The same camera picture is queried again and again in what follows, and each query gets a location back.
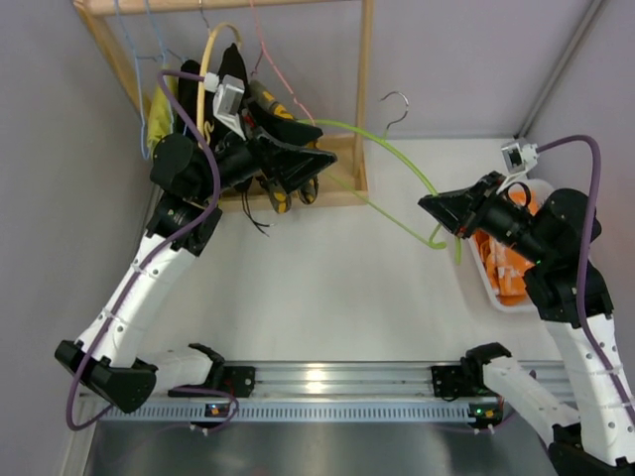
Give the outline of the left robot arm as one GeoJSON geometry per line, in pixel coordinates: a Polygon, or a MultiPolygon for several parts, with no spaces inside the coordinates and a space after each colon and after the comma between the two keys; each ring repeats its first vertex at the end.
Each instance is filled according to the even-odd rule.
{"type": "Polygon", "coordinates": [[[215,388],[223,358],[194,343],[182,351],[140,357],[139,348],[173,285],[202,254],[222,211],[220,195],[262,174],[290,193],[335,164],[316,143],[322,130],[256,104],[235,116],[237,128],[208,142],[185,110],[191,134],[172,133],[154,149],[151,179],[163,191],[137,254],[110,300],[55,358],[108,406],[130,414],[154,394],[215,388]]]}

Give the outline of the green plastic hanger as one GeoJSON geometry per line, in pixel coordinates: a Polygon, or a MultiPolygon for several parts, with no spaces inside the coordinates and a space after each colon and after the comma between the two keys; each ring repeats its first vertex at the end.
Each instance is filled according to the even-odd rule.
{"type": "MultiPolygon", "coordinates": [[[[367,130],[364,130],[359,125],[354,126],[351,124],[347,124],[347,123],[344,123],[341,121],[335,121],[335,120],[326,120],[326,119],[316,120],[314,116],[310,113],[310,111],[306,108],[306,106],[297,99],[297,96],[295,94],[292,94],[292,97],[297,107],[300,108],[303,111],[303,113],[307,116],[306,119],[302,120],[302,123],[311,124],[313,126],[315,125],[328,126],[335,129],[345,130],[353,135],[353,142],[354,142],[353,146],[354,147],[360,146],[361,151],[364,151],[364,147],[366,144],[376,145],[378,149],[381,149],[382,151],[385,152],[383,156],[378,157],[377,155],[375,155],[375,158],[378,157],[381,160],[381,164],[383,165],[387,164],[386,158],[388,154],[390,154],[391,156],[395,157],[400,163],[402,163],[410,171],[410,173],[417,178],[417,181],[427,190],[427,192],[429,192],[433,197],[436,197],[439,194],[437,189],[431,183],[431,181],[416,166],[416,164],[413,163],[402,151],[400,151],[394,145],[388,142],[387,140],[388,129],[390,128],[392,123],[389,123],[386,126],[383,135],[379,137],[376,134],[373,134],[367,130]]],[[[327,178],[328,180],[331,180],[342,190],[348,193],[351,193],[355,197],[356,204],[364,205],[363,210],[367,210],[367,209],[374,210],[376,213],[379,213],[383,218],[395,224],[396,226],[400,227],[406,233],[413,236],[419,242],[421,242],[422,244],[424,244],[425,246],[433,250],[443,250],[447,248],[447,241],[445,239],[441,239],[441,240],[437,239],[438,233],[442,230],[442,226],[438,224],[437,222],[435,222],[435,227],[431,230],[430,236],[428,238],[424,238],[421,233],[418,233],[412,227],[409,227],[407,223],[400,221],[397,217],[393,216],[384,208],[380,207],[375,202],[373,202],[369,198],[366,192],[362,192],[361,190],[357,190],[354,186],[346,184],[342,179],[337,178],[331,172],[324,172],[323,176],[327,178]]],[[[344,216],[341,220],[339,220],[337,223],[329,223],[326,226],[326,229],[329,234],[332,234],[335,232],[339,234],[343,234],[344,232],[346,232],[348,235],[357,234],[358,238],[366,238],[369,236],[373,236],[373,233],[368,233],[367,231],[362,233],[363,231],[362,225],[356,217],[353,217],[353,215],[349,213],[348,215],[344,216]]]]}

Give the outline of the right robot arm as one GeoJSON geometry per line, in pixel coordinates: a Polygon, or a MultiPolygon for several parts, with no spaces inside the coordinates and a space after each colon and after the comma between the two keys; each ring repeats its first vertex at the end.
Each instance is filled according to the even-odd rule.
{"type": "Polygon", "coordinates": [[[462,372],[470,387],[502,397],[532,427],[558,474],[631,475],[634,401],[608,288],[581,252],[587,197],[556,189],[531,212],[512,200],[504,180],[492,172],[419,205],[455,237],[484,232],[530,262],[527,294],[557,344],[575,405],[560,402],[498,342],[466,351],[462,372]]]}

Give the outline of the orange white patterned trousers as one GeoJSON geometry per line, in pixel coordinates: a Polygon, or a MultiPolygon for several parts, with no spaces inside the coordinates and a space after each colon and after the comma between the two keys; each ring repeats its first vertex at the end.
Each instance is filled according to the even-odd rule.
{"type": "Polygon", "coordinates": [[[486,232],[471,236],[469,249],[490,303],[503,312],[528,311],[532,303],[523,276],[532,263],[486,232]]]}

